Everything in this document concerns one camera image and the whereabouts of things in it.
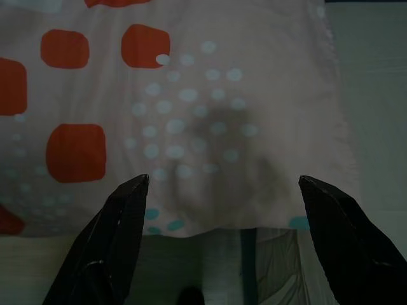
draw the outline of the polka dot fabric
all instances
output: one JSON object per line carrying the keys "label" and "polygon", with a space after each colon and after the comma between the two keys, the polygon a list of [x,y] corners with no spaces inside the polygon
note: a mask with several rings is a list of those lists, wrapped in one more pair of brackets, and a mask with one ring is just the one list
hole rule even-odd
{"label": "polka dot fabric", "polygon": [[34,19],[1,6],[14,38],[0,46],[0,234],[77,232],[141,173],[144,234],[306,229],[301,174],[354,194],[323,2],[276,5],[80,0]]}

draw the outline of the light blue dot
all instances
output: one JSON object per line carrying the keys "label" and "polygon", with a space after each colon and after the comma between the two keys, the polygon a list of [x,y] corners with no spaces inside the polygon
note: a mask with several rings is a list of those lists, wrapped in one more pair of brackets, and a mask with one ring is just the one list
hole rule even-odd
{"label": "light blue dot", "polygon": [[229,81],[240,81],[243,77],[243,72],[240,69],[232,69],[226,73],[226,78]]}
{"label": "light blue dot", "polygon": [[38,175],[38,176],[45,176],[48,173],[45,166],[41,166],[41,165],[36,166],[34,171],[35,171],[36,175]]}
{"label": "light blue dot", "polygon": [[239,152],[236,149],[228,149],[224,151],[223,159],[230,163],[237,162],[239,159]]}
{"label": "light blue dot", "polygon": [[185,129],[184,121],[180,119],[172,119],[167,123],[167,131],[169,133],[181,133]]}
{"label": "light blue dot", "polygon": [[240,131],[246,137],[254,137],[258,134],[259,128],[257,128],[257,126],[254,126],[253,124],[244,124],[242,125],[242,127],[240,127]]}
{"label": "light blue dot", "polygon": [[167,226],[168,231],[177,231],[182,229],[185,226],[185,223],[183,220],[176,220],[173,222],[170,222]]}
{"label": "light blue dot", "polygon": [[67,203],[70,203],[71,201],[72,201],[72,198],[68,194],[62,194],[62,195],[59,195],[59,197],[58,197],[58,202],[62,203],[64,205]]}
{"label": "light blue dot", "polygon": [[224,122],[216,122],[210,126],[210,132],[212,132],[214,135],[222,135],[226,133],[226,131],[227,128]]}
{"label": "light blue dot", "polygon": [[191,141],[191,146],[192,150],[194,150],[196,153],[203,153],[206,150],[208,144],[204,139],[194,138]]}
{"label": "light blue dot", "polygon": [[26,156],[27,156],[27,151],[25,151],[25,149],[22,149],[22,148],[17,148],[17,149],[15,150],[15,155],[16,155],[17,157],[23,158],[23,157],[26,157]]}
{"label": "light blue dot", "polygon": [[31,214],[33,214],[33,215],[35,215],[35,216],[40,216],[40,215],[43,214],[43,212],[42,212],[40,209],[38,209],[38,208],[33,208],[33,209],[31,210]]}
{"label": "light blue dot", "polygon": [[158,153],[159,153],[159,149],[158,146],[156,144],[148,144],[145,148],[144,148],[144,155],[148,158],[148,159],[155,159],[158,157]]}
{"label": "light blue dot", "polygon": [[66,215],[66,210],[64,208],[58,208],[55,211],[55,215],[59,216],[59,217],[65,216]]}
{"label": "light blue dot", "polygon": [[9,205],[13,202],[11,197],[8,196],[0,196],[0,203],[4,204],[4,205]]}
{"label": "light blue dot", "polygon": [[153,177],[155,180],[162,182],[168,179],[168,174],[166,170],[158,168],[153,172]]}
{"label": "light blue dot", "polygon": [[221,73],[219,70],[210,69],[206,71],[205,76],[208,81],[217,81],[219,78],[221,78]]}
{"label": "light blue dot", "polygon": [[135,149],[137,146],[137,141],[134,138],[127,138],[125,140],[125,147],[127,149]]}
{"label": "light blue dot", "polygon": [[147,220],[157,219],[159,215],[160,215],[160,211],[158,211],[156,208],[146,209],[146,219]]}
{"label": "light blue dot", "polygon": [[21,191],[22,193],[31,192],[31,189],[32,189],[32,187],[31,187],[31,185],[28,184],[28,183],[21,183],[21,184],[20,184],[20,191]]}
{"label": "light blue dot", "polygon": [[157,135],[157,128],[155,126],[147,126],[142,129],[142,135],[146,138],[153,138]]}
{"label": "light blue dot", "polygon": [[15,178],[18,177],[17,171],[12,169],[12,168],[8,168],[8,169],[3,170],[3,173],[4,173],[5,176],[7,176],[9,178],[12,178],[12,179],[15,179]]}
{"label": "light blue dot", "polygon": [[325,18],[325,9],[322,5],[317,7],[317,15],[321,19]]}
{"label": "light blue dot", "polygon": [[176,168],[176,175],[181,179],[187,179],[193,174],[192,168],[188,165],[178,165]]}
{"label": "light blue dot", "polygon": [[216,43],[213,41],[205,41],[201,44],[201,51],[205,54],[212,54],[216,51]]}
{"label": "light blue dot", "polygon": [[54,217],[53,215],[44,215],[44,218],[45,218],[46,220],[50,220],[50,221],[55,220],[55,217]]}
{"label": "light blue dot", "polygon": [[198,98],[198,92],[195,89],[183,89],[178,96],[185,102],[193,102]]}
{"label": "light blue dot", "polygon": [[291,229],[297,230],[309,230],[310,224],[308,223],[308,219],[306,217],[294,217],[290,220],[288,225]]}
{"label": "light blue dot", "polygon": [[12,135],[11,136],[11,139],[13,140],[13,141],[21,141],[21,135],[20,134],[18,134],[18,133],[15,133],[14,135]]}
{"label": "light blue dot", "polygon": [[168,65],[170,63],[170,57],[167,54],[160,54],[155,58],[155,61],[160,65]]}
{"label": "light blue dot", "polygon": [[176,81],[179,81],[180,78],[181,78],[181,73],[178,71],[170,71],[167,73],[167,79],[173,83],[175,83]]}
{"label": "light blue dot", "polygon": [[230,107],[236,111],[244,110],[246,108],[246,102],[244,99],[237,97],[231,101]]}
{"label": "light blue dot", "polygon": [[217,164],[204,164],[202,165],[202,171],[204,173],[217,173],[219,166]]}
{"label": "light blue dot", "polygon": [[184,156],[184,148],[179,145],[173,145],[167,148],[167,156],[172,159],[180,159]]}
{"label": "light blue dot", "polygon": [[43,206],[44,207],[53,207],[55,205],[55,198],[52,197],[44,197],[43,198]]}
{"label": "light blue dot", "polygon": [[161,100],[155,107],[160,114],[167,114],[172,110],[172,104],[169,100]]}
{"label": "light blue dot", "polygon": [[147,231],[153,235],[161,235],[161,229],[157,227],[149,227]]}
{"label": "light blue dot", "polygon": [[23,114],[16,114],[14,116],[14,120],[16,122],[19,122],[19,123],[24,123],[25,122],[25,116]]}
{"label": "light blue dot", "polygon": [[226,92],[223,89],[213,89],[210,96],[214,100],[223,100],[226,97]]}
{"label": "light blue dot", "polygon": [[135,103],[132,107],[132,113],[134,116],[143,116],[147,112],[147,107],[143,103]]}
{"label": "light blue dot", "polygon": [[146,93],[152,97],[156,97],[161,93],[161,86],[158,83],[151,83],[146,87]]}
{"label": "light blue dot", "polygon": [[194,56],[190,55],[190,54],[183,54],[181,55],[181,57],[179,58],[181,64],[189,67],[190,65],[193,65],[195,63],[195,58]]}
{"label": "light blue dot", "polygon": [[209,113],[208,107],[206,107],[205,105],[196,106],[193,110],[193,114],[199,118],[206,117],[208,113]]}

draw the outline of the dark object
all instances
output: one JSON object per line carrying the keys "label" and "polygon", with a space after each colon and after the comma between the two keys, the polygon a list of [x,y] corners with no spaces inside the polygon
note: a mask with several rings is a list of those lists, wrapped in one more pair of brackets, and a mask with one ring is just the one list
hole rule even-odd
{"label": "dark object", "polygon": [[242,288],[245,305],[259,304],[256,278],[257,229],[240,230],[242,251]]}
{"label": "dark object", "polygon": [[43,305],[121,305],[128,295],[144,224],[149,179],[120,185],[72,245]]}
{"label": "dark object", "polygon": [[335,186],[302,176],[312,240],[341,305],[407,304],[407,262],[393,243]]}
{"label": "dark object", "polygon": [[185,288],[178,297],[177,305],[205,305],[204,295],[196,287]]}

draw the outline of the gray floor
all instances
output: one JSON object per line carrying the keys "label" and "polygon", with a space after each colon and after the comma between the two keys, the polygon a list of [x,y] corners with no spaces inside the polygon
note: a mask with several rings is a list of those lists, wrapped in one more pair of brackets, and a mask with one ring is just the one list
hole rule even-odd
{"label": "gray floor", "polygon": [[407,258],[407,3],[329,4],[370,219]]}

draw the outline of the orange square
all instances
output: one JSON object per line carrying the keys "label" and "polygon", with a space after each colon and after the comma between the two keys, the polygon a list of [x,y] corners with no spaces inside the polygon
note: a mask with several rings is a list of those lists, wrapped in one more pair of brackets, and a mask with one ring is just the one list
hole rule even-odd
{"label": "orange square", "polygon": [[0,234],[17,235],[24,227],[24,221],[0,205]]}
{"label": "orange square", "polygon": [[133,68],[162,67],[157,56],[170,54],[170,36],[143,24],[131,25],[121,39],[121,56]]}
{"label": "orange square", "polygon": [[83,68],[89,59],[88,39],[79,32],[50,30],[41,40],[41,58],[54,68]]}
{"label": "orange square", "polygon": [[61,183],[103,178],[106,171],[106,139],[102,127],[93,124],[62,124],[46,146],[46,165]]}
{"label": "orange square", "polygon": [[0,116],[27,109],[27,71],[20,62],[0,58]]}
{"label": "orange square", "polygon": [[128,5],[146,3],[150,1],[151,0],[85,0],[85,3],[89,8],[97,4],[104,4],[112,8],[124,8]]}

